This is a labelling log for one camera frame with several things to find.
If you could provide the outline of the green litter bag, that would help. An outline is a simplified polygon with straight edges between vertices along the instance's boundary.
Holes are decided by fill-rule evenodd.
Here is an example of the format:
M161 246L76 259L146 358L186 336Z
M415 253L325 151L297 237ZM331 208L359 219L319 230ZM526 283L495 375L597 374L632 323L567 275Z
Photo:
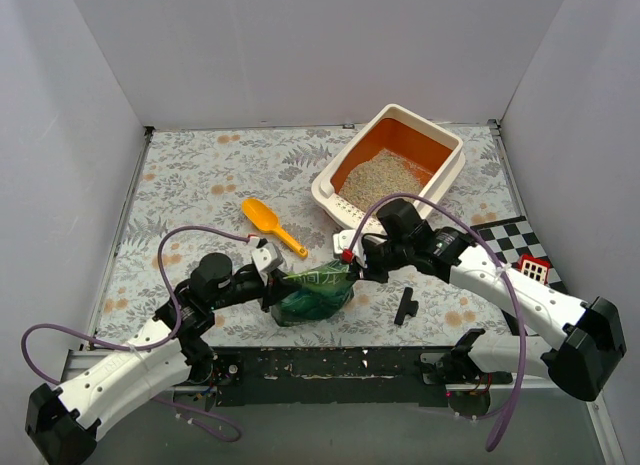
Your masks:
M329 319L354 297L355 281L349 278L349 265L338 259L288 275L301 288L270 308L272 318L281 327Z

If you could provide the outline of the black bag clip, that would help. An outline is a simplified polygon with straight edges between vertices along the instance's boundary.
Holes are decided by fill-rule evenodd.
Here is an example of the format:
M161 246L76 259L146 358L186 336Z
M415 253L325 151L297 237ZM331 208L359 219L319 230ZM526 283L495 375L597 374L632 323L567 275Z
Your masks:
M413 298L413 288L406 287L401 296L398 309L394 318L396 326L402 326L407 316L415 317L419 309L419 303Z

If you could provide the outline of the yellow plastic scoop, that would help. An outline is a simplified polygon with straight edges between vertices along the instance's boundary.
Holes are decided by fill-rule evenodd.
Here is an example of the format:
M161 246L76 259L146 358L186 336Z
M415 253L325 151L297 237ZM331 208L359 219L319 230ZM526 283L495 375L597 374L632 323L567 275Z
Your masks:
M277 214L261 200L253 197L247 198L242 202L241 208L245 216L259 231L278 237L300 258L308 257L308 250L281 226Z

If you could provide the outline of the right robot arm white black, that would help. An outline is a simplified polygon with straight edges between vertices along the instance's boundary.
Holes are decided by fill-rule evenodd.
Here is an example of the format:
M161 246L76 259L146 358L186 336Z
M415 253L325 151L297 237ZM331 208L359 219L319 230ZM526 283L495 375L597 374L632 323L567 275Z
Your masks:
M617 307L598 297L587 303L554 290L497 257L466 225L432 229L412 195L392 194L373 206L385 231L375 239L360 228L337 233L334 253L356 278L384 283L413 266L424 275L475 294L513 316L515 336L490 340L473 329L424 372L434 383L475 382L493 373L551 380L568 395L594 401L627 347Z

